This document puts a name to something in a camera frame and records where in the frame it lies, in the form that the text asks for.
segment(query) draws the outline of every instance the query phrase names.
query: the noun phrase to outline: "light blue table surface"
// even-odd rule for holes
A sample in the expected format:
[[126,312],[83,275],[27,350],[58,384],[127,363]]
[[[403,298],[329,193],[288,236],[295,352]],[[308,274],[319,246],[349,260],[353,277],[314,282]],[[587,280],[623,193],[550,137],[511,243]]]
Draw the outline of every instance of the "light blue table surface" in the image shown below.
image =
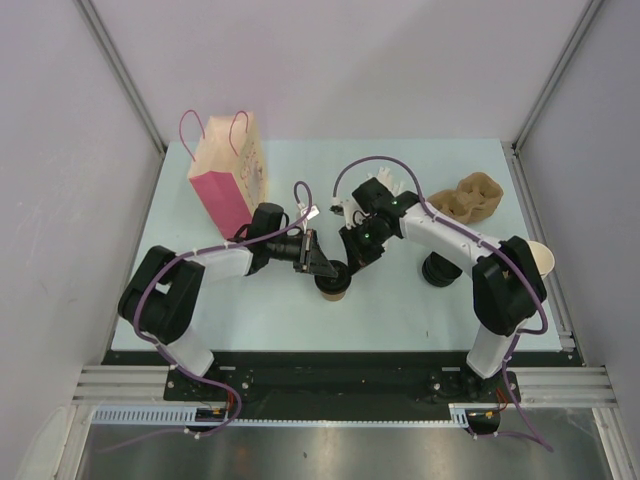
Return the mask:
[[[268,163],[269,201],[292,218],[292,187],[306,181],[321,215],[309,227],[319,232],[320,245],[331,259],[346,262],[338,235],[342,217],[329,212],[336,176],[348,163],[368,155],[388,155],[414,169],[425,195],[455,188],[470,173],[489,174],[504,189],[495,214],[473,225],[486,234],[527,238],[515,189],[498,140],[309,140],[263,143]],[[179,142],[169,146],[140,242],[135,266],[148,249],[163,245],[177,252],[223,241],[187,180],[191,159]],[[408,176],[395,165],[370,162],[352,169],[340,186],[347,197],[380,166],[389,166],[406,189]],[[313,277],[293,272],[291,264],[271,261],[258,274],[204,285],[192,325],[213,350],[254,351],[446,351],[468,350],[479,322],[473,313],[471,280],[463,275],[438,289],[420,275],[427,247],[392,239],[376,263],[357,273],[344,299],[324,300]],[[525,335],[518,350],[558,351],[560,341],[545,302],[547,334]],[[538,315],[529,325],[540,325]],[[112,343],[114,350],[148,350],[124,320]]]

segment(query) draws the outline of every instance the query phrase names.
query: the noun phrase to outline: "paper shopping bag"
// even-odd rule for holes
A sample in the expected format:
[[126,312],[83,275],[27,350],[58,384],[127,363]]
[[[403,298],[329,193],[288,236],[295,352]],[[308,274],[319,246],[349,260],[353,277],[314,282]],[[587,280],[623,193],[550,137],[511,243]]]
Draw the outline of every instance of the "paper shopping bag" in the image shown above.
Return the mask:
[[251,223],[256,207],[267,198],[266,162],[254,114],[210,117],[188,178],[224,238]]

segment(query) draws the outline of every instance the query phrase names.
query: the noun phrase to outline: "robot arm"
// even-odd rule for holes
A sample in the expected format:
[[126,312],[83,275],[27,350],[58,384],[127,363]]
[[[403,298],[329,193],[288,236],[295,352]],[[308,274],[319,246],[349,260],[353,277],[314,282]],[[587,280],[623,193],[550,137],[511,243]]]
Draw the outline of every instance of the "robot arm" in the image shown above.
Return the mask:
[[[430,218],[413,192],[394,196],[378,179],[371,178],[353,192],[353,198],[364,215],[357,225],[340,229],[349,273],[354,275],[380,258],[384,243],[392,236],[431,248],[433,253],[423,265],[429,283],[445,287],[462,272],[471,277],[474,312],[481,326],[467,364],[483,379],[495,375],[517,329],[536,313],[520,280],[489,249]],[[500,241],[477,235],[516,264],[541,302],[546,299],[542,278],[525,240],[514,236]]]
[[[251,240],[280,229],[284,210],[261,203],[251,224],[243,226],[234,242]],[[133,324],[143,292],[158,272],[176,257],[165,247],[151,248],[136,270],[118,303],[118,314]],[[248,247],[219,250],[194,260],[180,260],[160,279],[142,309],[140,329],[165,346],[171,356],[191,372],[203,375],[213,363],[213,354],[190,327],[200,286],[207,267],[207,282],[252,275],[270,259],[289,261],[296,272],[336,277],[338,273],[318,244],[315,230],[298,229]]]

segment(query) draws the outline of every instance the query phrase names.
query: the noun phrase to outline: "purple cable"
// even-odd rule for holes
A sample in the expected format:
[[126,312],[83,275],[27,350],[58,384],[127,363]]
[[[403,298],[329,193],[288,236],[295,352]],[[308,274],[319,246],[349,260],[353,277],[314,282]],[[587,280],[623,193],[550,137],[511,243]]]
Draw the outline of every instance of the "purple cable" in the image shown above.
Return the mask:
[[[313,198],[311,196],[311,189],[309,188],[309,185],[307,185],[303,181],[297,181],[293,186],[293,195],[294,195],[294,197],[296,199],[296,202],[300,203],[300,199],[299,199],[299,196],[298,196],[298,187],[300,187],[300,186],[304,187],[304,189],[307,191],[308,204],[309,205],[313,205]],[[307,216],[309,215],[310,211],[311,210],[308,209],[304,213],[304,215],[302,215],[298,220],[293,222],[291,225],[288,225],[288,226],[286,226],[286,227],[284,227],[284,228],[282,228],[282,229],[280,229],[280,230],[278,230],[276,232],[269,233],[268,235],[263,235],[261,237],[252,238],[250,240],[245,240],[244,242],[240,242],[240,243],[229,243],[229,244],[225,244],[225,245],[216,245],[214,247],[202,248],[202,249],[197,250],[195,252],[186,252],[186,253],[183,253],[181,255],[177,255],[170,262],[168,262],[164,267],[162,267],[160,269],[160,271],[156,274],[155,277],[153,277],[153,279],[151,280],[151,282],[149,283],[147,288],[142,293],[142,296],[140,297],[140,301],[138,302],[138,306],[136,307],[136,311],[135,311],[135,313],[133,315],[133,330],[135,331],[136,335],[139,338],[141,338],[142,340],[146,341],[146,342],[153,343],[156,346],[156,348],[158,350],[158,353],[160,353],[160,355],[169,363],[169,365],[175,365],[176,366],[176,370],[178,370],[180,373],[182,373],[186,377],[189,377],[190,379],[195,380],[197,382],[206,383],[207,385],[211,385],[213,387],[222,388],[222,389],[226,390],[227,392],[231,393],[235,397],[235,399],[237,401],[237,407],[236,407],[235,411],[233,412],[233,415],[231,415],[227,420],[222,422],[220,425],[218,425],[213,430],[210,430],[208,432],[201,432],[200,433],[200,437],[209,437],[209,436],[211,436],[211,435],[213,435],[215,433],[218,433],[219,431],[221,431],[222,429],[227,427],[227,425],[229,425],[231,422],[233,422],[236,418],[238,418],[238,416],[240,415],[240,411],[242,410],[242,398],[240,397],[238,392],[234,388],[230,387],[229,385],[226,385],[226,384],[221,383],[221,382],[216,382],[215,380],[209,380],[208,378],[201,377],[199,375],[196,375],[196,374],[190,372],[186,368],[181,367],[180,365],[178,365],[176,360],[169,354],[169,352],[166,351],[166,349],[161,344],[159,344],[157,342],[156,339],[154,339],[153,337],[150,337],[148,335],[145,335],[140,330],[140,316],[142,314],[142,308],[144,307],[144,304],[146,303],[147,299],[149,298],[149,295],[151,295],[151,292],[155,289],[155,287],[158,284],[158,282],[160,281],[160,279],[169,270],[171,270],[171,268],[173,268],[173,266],[175,264],[177,264],[179,261],[185,260],[187,258],[194,257],[196,255],[205,255],[207,253],[219,252],[219,251],[225,250],[225,249],[232,250],[234,248],[246,247],[248,245],[253,245],[254,243],[263,242],[265,240],[269,240],[270,238],[277,237],[278,235],[286,233],[289,230],[292,230],[293,228],[296,228],[298,225],[302,224],[302,222],[304,222],[307,219]],[[165,433],[177,433],[177,432],[183,432],[183,431],[184,431],[183,429],[178,429],[178,428],[166,428],[166,429],[163,429],[163,430],[157,430],[155,432],[147,433],[145,435],[141,435],[139,437],[132,438],[130,440],[126,440],[126,441],[124,441],[122,443],[118,443],[116,445],[112,445],[110,447],[98,450],[98,452],[99,453],[112,452],[112,451],[117,450],[119,448],[126,447],[126,446],[129,446],[129,445],[133,445],[135,443],[141,442],[143,440],[146,440],[148,438],[152,438],[152,437],[155,437],[155,436],[158,436],[158,435],[162,435],[162,434],[165,434]]]
[[356,165],[359,165],[359,164],[364,163],[364,162],[369,162],[369,161],[372,161],[372,160],[384,160],[384,161],[388,161],[388,162],[391,162],[391,163],[395,163],[396,165],[399,165],[400,167],[402,167],[409,174],[409,176],[411,177],[411,180],[413,180],[413,183],[414,183],[414,185],[416,187],[416,193],[418,194],[418,200],[420,201],[420,205],[422,205],[423,210],[425,211],[425,213],[431,219],[433,219],[434,221],[437,221],[437,222],[439,222],[439,223],[441,223],[443,225],[446,225],[447,227],[455,230],[458,233],[461,233],[462,235],[464,235],[465,237],[469,238],[470,240],[473,240],[479,246],[485,247],[488,250],[490,250],[492,253],[495,253],[504,263],[507,264],[509,269],[513,273],[516,274],[516,276],[518,277],[520,282],[522,282],[522,285],[524,285],[525,289],[527,290],[527,293],[531,297],[531,300],[533,300],[533,303],[534,303],[534,305],[536,307],[536,310],[540,314],[540,319],[542,320],[542,326],[540,327],[539,330],[530,330],[530,329],[523,328],[523,329],[520,329],[520,330],[518,330],[516,332],[516,335],[514,336],[514,339],[513,339],[513,342],[511,343],[511,346],[509,347],[509,349],[507,350],[507,353],[505,354],[504,358],[502,359],[502,378],[503,378],[503,380],[505,382],[507,392],[509,393],[509,396],[511,397],[511,401],[513,402],[513,404],[515,405],[516,409],[518,410],[518,413],[522,417],[522,420],[527,425],[529,430],[531,430],[531,433],[533,433],[534,436],[532,437],[531,435],[527,435],[526,433],[520,433],[520,432],[500,432],[497,435],[489,434],[489,435],[486,435],[486,436],[488,436],[488,437],[508,436],[508,437],[526,438],[528,440],[532,440],[532,441],[542,445],[549,452],[553,452],[553,447],[546,442],[546,440],[542,437],[542,435],[540,435],[540,433],[538,433],[538,431],[532,425],[531,421],[529,420],[529,418],[525,414],[524,409],[520,405],[520,402],[518,402],[518,399],[516,398],[515,394],[509,388],[509,378],[507,377],[507,363],[511,359],[511,355],[513,354],[513,352],[514,352],[514,350],[516,348],[516,345],[518,344],[518,341],[520,339],[520,334],[529,333],[531,335],[544,335],[547,332],[547,330],[549,329],[549,320],[547,319],[547,315],[546,315],[546,313],[544,311],[544,308],[542,307],[542,303],[538,299],[538,295],[536,295],[535,290],[533,289],[533,287],[531,286],[531,284],[529,283],[527,278],[524,276],[522,271],[516,266],[516,264],[513,263],[513,261],[509,257],[507,257],[503,252],[501,252],[498,248],[494,247],[493,245],[491,245],[488,242],[485,242],[482,239],[481,236],[479,236],[476,233],[466,229],[465,227],[463,227],[458,222],[456,222],[454,220],[451,220],[451,219],[443,216],[442,214],[439,214],[439,212],[437,212],[437,211],[431,210],[430,204],[424,198],[424,195],[422,193],[422,188],[420,187],[420,182],[419,182],[418,177],[416,176],[416,174],[413,172],[413,170],[411,170],[411,168],[406,163],[404,163],[404,162],[402,162],[402,161],[400,161],[400,160],[398,160],[396,158],[388,157],[388,156],[385,156],[385,155],[373,155],[373,156],[370,156],[370,157],[361,158],[359,160],[356,160],[355,162],[350,163],[349,165],[347,165],[345,168],[342,169],[342,171],[338,175],[338,178],[336,178],[336,183],[333,185],[333,196],[336,197],[336,198],[338,197],[338,186],[340,185],[340,180],[342,180],[342,177],[344,176],[345,173],[347,173],[348,170],[352,169]]

